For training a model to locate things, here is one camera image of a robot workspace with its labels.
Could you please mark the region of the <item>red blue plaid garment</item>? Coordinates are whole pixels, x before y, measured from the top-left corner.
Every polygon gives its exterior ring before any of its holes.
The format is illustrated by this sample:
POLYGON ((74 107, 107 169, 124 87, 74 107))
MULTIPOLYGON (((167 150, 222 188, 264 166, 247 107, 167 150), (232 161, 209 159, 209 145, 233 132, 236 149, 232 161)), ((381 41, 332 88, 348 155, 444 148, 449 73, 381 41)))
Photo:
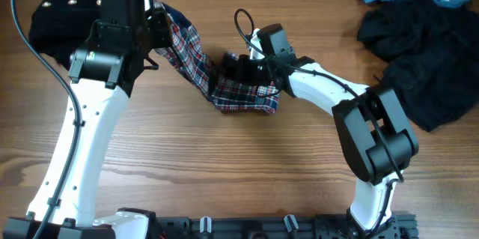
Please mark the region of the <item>red blue plaid garment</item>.
POLYGON ((167 13, 173 45, 155 52, 203 97, 223 113, 265 112, 275 113, 279 95, 272 84, 246 85, 220 73, 210 57, 203 51, 200 35, 193 24, 178 10, 164 2, 154 0, 154 7, 167 13))

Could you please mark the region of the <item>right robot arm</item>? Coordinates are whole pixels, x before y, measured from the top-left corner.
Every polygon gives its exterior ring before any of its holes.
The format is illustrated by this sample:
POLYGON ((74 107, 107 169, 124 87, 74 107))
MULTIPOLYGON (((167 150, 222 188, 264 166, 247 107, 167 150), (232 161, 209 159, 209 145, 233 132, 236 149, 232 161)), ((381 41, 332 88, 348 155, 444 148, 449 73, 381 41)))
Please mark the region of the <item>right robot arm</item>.
POLYGON ((273 84, 334 118, 344 159, 356 176, 347 211, 349 238, 397 232, 391 201, 418 153, 418 140, 395 92, 349 82, 312 58, 297 57, 280 24, 253 29, 243 39, 250 53, 237 60, 223 58, 220 74, 246 85, 273 84))

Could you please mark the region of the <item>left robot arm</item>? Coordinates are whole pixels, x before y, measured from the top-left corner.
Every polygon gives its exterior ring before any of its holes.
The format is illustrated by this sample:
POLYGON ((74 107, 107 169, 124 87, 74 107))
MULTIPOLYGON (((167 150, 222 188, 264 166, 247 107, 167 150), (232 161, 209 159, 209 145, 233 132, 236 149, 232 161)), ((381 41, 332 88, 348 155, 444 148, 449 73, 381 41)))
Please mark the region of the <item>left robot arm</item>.
POLYGON ((98 181, 109 140, 135 80, 157 64, 149 54, 171 45, 165 11, 153 0, 99 0, 101 17, 70 56, 67 111, 42 185, 5 238, 154 238, 156 215, 121 209, 96 217, 98 181))

